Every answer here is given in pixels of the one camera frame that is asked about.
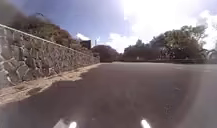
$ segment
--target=asphalt road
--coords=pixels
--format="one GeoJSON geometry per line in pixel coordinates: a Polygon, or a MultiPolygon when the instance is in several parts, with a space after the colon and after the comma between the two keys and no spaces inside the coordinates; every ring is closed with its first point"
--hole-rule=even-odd
{"type": "Polygon", "coordinates": [[[141,128],[142,119],[152,128],[217,128],[217,65],[102,64],[0,107],[0,128],[61,128],[61,120],[141,128]]]}

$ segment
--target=sky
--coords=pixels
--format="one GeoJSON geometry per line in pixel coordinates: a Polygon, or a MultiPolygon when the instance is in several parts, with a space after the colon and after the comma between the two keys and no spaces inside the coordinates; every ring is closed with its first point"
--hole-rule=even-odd
{"type": "Polygon", "coordinates": [[[183,25],[207,24],[207,49],[217,40],[217,0],[9,0],[26,14],[42,13],[69,33],[118,52],[183,25]]]}

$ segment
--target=stone wall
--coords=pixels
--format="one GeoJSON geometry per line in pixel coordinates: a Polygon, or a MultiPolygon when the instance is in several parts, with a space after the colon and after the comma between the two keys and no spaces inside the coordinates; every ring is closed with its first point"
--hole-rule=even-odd
{"type": "Polygon", "coordinates": [[[0,24],[0,88],[96,63],[98,58],[0,24]]]}

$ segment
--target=sunlight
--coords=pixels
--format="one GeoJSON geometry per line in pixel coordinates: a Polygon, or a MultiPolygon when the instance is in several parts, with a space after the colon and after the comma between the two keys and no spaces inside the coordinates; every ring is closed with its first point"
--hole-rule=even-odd
{"type": "Polygon", "coordinates": [[[156,35],[185,24],[194,24],[194,19],[191,19],[188,13],[194,9],[197,1],[122,0],[124,19],[131,23],[135,35],[144,36],[145,31],[156,35]]]}

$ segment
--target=vegetation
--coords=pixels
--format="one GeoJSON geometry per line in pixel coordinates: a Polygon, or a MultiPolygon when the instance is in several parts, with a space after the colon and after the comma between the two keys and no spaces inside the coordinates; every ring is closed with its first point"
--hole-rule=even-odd
{"type": "Polygon", "coordinates": [[[74,39],[66,30],[53,24],[43,14],[35,13],[27,16],[6,0],[0,0],[0,23],[87,54],[90,53],[89,50],[81,47],[80,40],[74,39]]]}
{"type": "Polygon", "coordinates": [[[166,31],[144,44],[138,40],[125,49],[125,61],[157,61],[203,63],[207,58],[205,26],[183,26],[179,30],[166,31]]]}
{"type": "Polygon", "coordinates": [[[100,56],[100,62],[113,62],[117,60],[118,52],[107,45],[97,45],[92,48],[94,53],[100,56]]]}

